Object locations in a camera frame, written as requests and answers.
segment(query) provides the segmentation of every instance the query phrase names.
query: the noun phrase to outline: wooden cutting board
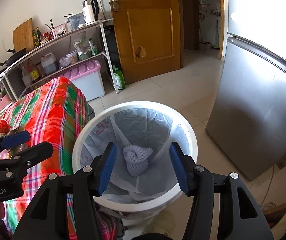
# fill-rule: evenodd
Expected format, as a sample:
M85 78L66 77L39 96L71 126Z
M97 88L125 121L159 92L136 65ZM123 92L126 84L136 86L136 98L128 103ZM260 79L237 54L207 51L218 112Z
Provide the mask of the wooden cutting board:
M26 53L34 49L32 18L13 31L13 45L16 52L26 48Z

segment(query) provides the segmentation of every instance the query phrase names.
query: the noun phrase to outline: silver refrigerator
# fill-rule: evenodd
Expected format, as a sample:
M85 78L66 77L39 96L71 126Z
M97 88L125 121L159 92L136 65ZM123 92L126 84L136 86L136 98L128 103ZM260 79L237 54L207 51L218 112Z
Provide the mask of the silver refrigerator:
M253 180L286 154L286 0L228 0L228 33L206 131Z

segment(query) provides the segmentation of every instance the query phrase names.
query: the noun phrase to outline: metal screw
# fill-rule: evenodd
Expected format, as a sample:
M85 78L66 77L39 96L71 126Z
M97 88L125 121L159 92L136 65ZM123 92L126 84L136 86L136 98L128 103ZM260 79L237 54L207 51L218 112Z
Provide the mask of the metal screw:
M8 178L11 177L12 175L13 175L13 172L12 172L12 171L8 171L8 172L5 174L5 176L8 177Z
M56 176L56 173L51 173L49 175L49 179L55 179L57 176Z
M196 171L204 171L204 167L202 165L195 166Z
M85 166L84 168L83 168L83 171L84 172L90 172L92 170L92 167L91 166Z
M231 176L232 179L237 179L239 177L239 175L237 173L235 173L235 172L232 172L230 174L230 176Z

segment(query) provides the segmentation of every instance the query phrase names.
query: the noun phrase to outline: white garbage bag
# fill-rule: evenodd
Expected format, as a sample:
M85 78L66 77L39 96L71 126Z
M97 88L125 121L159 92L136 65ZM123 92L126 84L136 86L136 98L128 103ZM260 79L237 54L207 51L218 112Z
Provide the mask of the white garbage bag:
M152 109L123 110L92 129L82 146L80 162L82 167L91 165L109 142L116 143L115 165L102 197L117 203L141 203L160 197L177 183L169 155L173 141L179 143L184 154L189 154L186 134L176 120ZM128 172L123 157L128 145L153 149L147 170L137 177Z

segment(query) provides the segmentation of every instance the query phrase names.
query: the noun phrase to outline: plaid tablecloth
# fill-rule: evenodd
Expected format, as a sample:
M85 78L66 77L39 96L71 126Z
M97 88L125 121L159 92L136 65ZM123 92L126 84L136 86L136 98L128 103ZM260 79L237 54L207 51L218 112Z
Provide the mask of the plaid tablecloth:
M23 180L24 195L4 202L3 219L12 234L27 205L47 176L56 172L60 176L72 174L71 156L76 138L89 121L89 110L85 96L66 78L55 78L34 90L0 115L19 131L31 134L28 146L43 141L53 145L51 158L27 170ZM73 196L68 195L68 227L70 239L76 239L73 217ZM105 240L116 237L116 219L99 212L99 222Z

